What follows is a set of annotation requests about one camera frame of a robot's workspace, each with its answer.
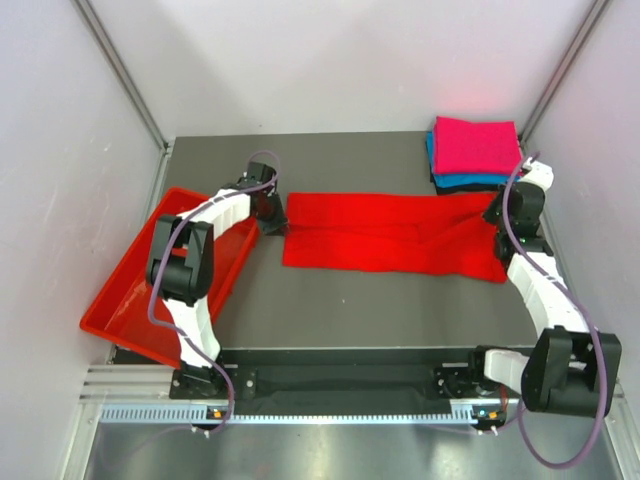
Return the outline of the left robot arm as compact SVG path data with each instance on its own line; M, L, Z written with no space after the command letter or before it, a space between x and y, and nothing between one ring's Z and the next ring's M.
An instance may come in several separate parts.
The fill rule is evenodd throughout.
M254 218L265 235L288 226L277 191L276 167L250 158L234 183L196 207L162 215L155 223L146 267L151 288L148 321L179 340L175 389L186 398L230 393L233 384L217 363L221 346L212 326L208 294L214 280L214 243L237 224Z

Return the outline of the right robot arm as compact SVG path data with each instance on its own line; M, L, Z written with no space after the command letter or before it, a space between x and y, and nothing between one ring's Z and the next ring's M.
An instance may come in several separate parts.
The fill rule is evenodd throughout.
M497 227L495 255L516 287L538 335L530 354L478 346L466 367L435 369L440 396L487 396L504 386L532 412L594 418L611 408L622 345L611 333L591 331L540 235L546 195L518 181L501 190L483 218Z

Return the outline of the red t-shirt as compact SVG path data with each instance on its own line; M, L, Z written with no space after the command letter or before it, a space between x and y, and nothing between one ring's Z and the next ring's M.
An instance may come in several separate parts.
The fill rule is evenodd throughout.
M501 284L490 193L292 193L283 263L296 268L461 275Z

